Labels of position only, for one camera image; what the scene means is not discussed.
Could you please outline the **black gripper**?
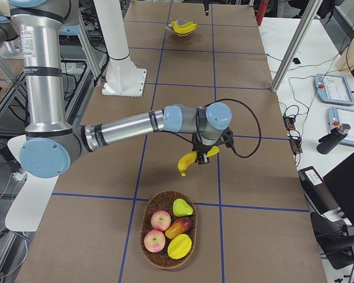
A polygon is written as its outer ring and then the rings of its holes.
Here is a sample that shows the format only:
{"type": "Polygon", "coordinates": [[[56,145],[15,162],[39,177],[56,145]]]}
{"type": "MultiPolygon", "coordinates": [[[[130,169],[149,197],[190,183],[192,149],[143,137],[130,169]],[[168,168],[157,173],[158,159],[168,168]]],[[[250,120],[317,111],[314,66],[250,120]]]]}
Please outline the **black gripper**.
{"type": "Polygon", "coordinates": [[[207,164],[209,163],[208,156],[214,156],[219,153],[219,146],[224,144],[224,141],[220,137],[218,140],[209,142],[209,144],[203,143],[203,137],[199,133],[194,133],[192,135],[193,148],[192,151],[196,151],[196,162],[197,164],[207,164]]]}

